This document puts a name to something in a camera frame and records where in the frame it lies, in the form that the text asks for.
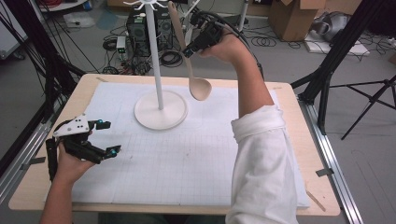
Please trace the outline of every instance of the forearm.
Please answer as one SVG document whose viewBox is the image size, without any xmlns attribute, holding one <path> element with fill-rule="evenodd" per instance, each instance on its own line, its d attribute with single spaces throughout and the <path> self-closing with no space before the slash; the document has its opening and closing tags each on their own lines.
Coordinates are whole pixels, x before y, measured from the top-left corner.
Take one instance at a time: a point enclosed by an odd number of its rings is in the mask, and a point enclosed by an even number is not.
<svg viewBox="0 0 396 224">
<path fill-rule="evenodd" d="M 73 185 L 57 182 L 56 178 L 54 179 L 40 224 L 72 223 L 72 188 Z"/>
<path fill-rule="evenodd" d="M 239 118 L 274 102 L 262 79 L 256 60 L 246 50 L 232 61 L 238 76 Z"/>
</svg>

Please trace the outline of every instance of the gray floor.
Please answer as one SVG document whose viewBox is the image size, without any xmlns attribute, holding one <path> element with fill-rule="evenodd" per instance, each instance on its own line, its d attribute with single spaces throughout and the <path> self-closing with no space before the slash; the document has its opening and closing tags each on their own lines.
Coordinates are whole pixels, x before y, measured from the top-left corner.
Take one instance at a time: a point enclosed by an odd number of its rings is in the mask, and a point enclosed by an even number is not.
<svg viewBox="0 0 396 224">
<path fill-rule="evenodd" d="M 73 30 L 70 35 L 96 67 L 104 64 L 103 37 L 109 30 L 123 25 L 124 13 L 114 13 L 104 7 L 89 12 L 96 25 Z M 266 25 L 264 18 L 250 18 L 249 28 Z M 67 40 L 64 43 L 72 62 L 83 70 L 92 70 L 87 60 Z M 375 44 L 367 45 L 375 49 Z M 275 47 L 252 47 L 262 62 L 265 78 L 274 82 L 293 82 L 315 71 L 325 55 L 308 53 L 302 44 L 292 49 L 287 43 L 276 41 Z M 395 65 L 388 62 L 394 51 L 380 54 L 371 51 L 360 62 L 347 56 L 333 75 L 332 85 L 378 81 L 396 74 Z M 192 57 L 196 76 L 218 79 L 235 79 L 230 65 L 216 60 Z M 6 152 L 21 130 L 44 101 L 38 78 L 29 60 L 0 61 L 0 107 L 3 128 L 0 129 L 0 156 Z M 185 67 L 163 68 L 164 77 L 184 77 Z M 382 85 L 366 85 L 361 90 L 373 94 Z M 300 93 L 304 87 L 295 90 Z M 392 104 L 391 91 L 381 97 Z M 368 103 L 367 98 L 347 88 L 330 90 L 326 131 L 332 148 L 340 162 L 346 182 L 361 212 L 364 223 L 396 223 L 396 117 L 395 111 L 379 104 L 369 111 L 346 140 L 341 136 L 347 131 Z M 1 223 L 37 222 L 39 212 L 11 211 L 7 207 L 9 197 L 0 205 Z M 338 217 L 298 217 L 300 223 L 347 223 Z M 95 213 L 76 213 L 75 223 L 96 223 Z"/>
</svg>

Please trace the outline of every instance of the tabletop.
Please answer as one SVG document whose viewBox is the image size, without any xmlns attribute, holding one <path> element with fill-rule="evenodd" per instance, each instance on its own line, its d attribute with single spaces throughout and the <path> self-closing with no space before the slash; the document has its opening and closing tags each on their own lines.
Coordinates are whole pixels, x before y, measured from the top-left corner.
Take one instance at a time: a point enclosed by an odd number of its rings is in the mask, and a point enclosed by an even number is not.
<svg viewBox="0 0 396 224">
<path fill-rule="evenodd" d="M 214 88 L 237 88 L 236 80 L 208 80 Z M 101 82 L 154 84 L 154 77 L 132 77 L 87 74 L 82 77 L 76 89 L 65 105 L 62 113 L 55 122 L 56 127 L 63 120 L 82 114 Z M 163 85 L 188 86 L 188 79 L 182 77 L 162 77 Z M 323 164 L 317 147 L 309 132 L 304 115 L 297 102 L 296 96 L 288 83 L 266 82 L 269 90 L 276 92 L 277 100 L 284 111 L 284 120 L 290 141 L 293 145 L 297 162 L 304 179 L 305 189 L 310 200 L 310 207 L 298 209 L 300 216 L 338 216 L 339 204 L 335 198 L 329 178 L 319 177 L 316 171 L 322 170 Z M 45 147 L 40 148 L 37 158 L 47 157 Z M 9 208 L 13 210 L 42 210 L 44 199 L 50 188 L 47 160 L 44 163 L 33 164 L 26 172 L 23 180 L 9 201 Z M 120 204 L 120 203 L 73 203 L 74 211 L 95 212 L 144 212 L 162 214 L 207 214 L 223 215 L 229 211 L 229 206 L 183 206 L 157 204 Z"/>
</svg>

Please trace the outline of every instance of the hand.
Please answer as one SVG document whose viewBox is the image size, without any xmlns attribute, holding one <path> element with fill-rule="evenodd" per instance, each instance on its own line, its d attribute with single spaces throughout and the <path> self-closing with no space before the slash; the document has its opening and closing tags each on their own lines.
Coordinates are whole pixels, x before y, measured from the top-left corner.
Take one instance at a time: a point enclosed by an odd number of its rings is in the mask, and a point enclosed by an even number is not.
<svg viewBox="0 0 396 224">
<path fill-rule="evenodd" d="M 210 48 L 201 51 L 200 55 L 204 58 L 214 56 L 226 63 L 236 64 L 250 53 L 246 46 L 227 29 L 223 29 L 223 36 L 220 42 Z"/>
<path fill-rule="evenodd" d="M 93 162 L 81 161 L 68 154 L 64 149 L 64 144 L 61 142 L 59 144 L 58 170 L 53 181 L 73 186 L 93 166 Z"/>
</svg>

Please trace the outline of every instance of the white sleeve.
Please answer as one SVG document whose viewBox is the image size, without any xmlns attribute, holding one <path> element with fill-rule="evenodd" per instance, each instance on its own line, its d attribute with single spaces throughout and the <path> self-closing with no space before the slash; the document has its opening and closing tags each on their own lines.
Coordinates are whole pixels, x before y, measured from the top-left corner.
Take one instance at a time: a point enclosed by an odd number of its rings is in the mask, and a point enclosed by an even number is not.
<svg viewBox="0 0 396 224">
<path fill-rule="evenodd" d="M 292 148 L 282 111 L 266 105 L 232 125 L 238 154 L 226 223 L 297 223 Z"/>
</svg>

